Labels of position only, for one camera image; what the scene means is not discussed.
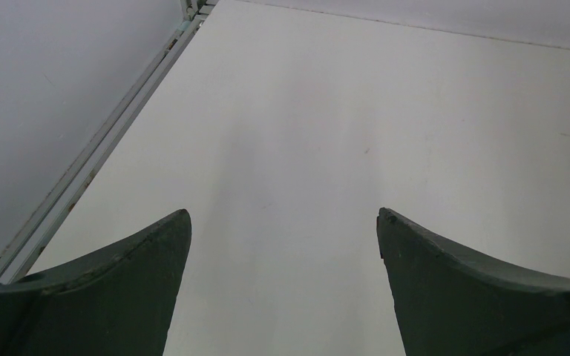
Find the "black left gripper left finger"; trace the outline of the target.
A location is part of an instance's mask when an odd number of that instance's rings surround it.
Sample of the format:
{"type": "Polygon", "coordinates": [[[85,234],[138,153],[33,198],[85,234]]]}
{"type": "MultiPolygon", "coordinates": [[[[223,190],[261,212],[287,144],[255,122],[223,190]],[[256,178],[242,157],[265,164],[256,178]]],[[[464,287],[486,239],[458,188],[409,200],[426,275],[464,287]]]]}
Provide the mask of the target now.
{"type": "Polygon", "coordinates": [[[89,254],[0,283],[0,355],[161,355],[191,244],[180,209],[89,254]]]}

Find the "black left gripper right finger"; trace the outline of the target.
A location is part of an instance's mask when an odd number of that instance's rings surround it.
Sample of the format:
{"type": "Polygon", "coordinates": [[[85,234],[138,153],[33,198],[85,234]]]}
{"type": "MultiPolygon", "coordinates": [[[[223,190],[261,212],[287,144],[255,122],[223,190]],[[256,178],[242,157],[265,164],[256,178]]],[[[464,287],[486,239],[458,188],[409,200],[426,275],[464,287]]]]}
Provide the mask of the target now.
{"type": "Polygon", "coordinates": [[[389,208],[376,231],[407,355],[570,355],[570,278],[498,260],[389,208]]]}

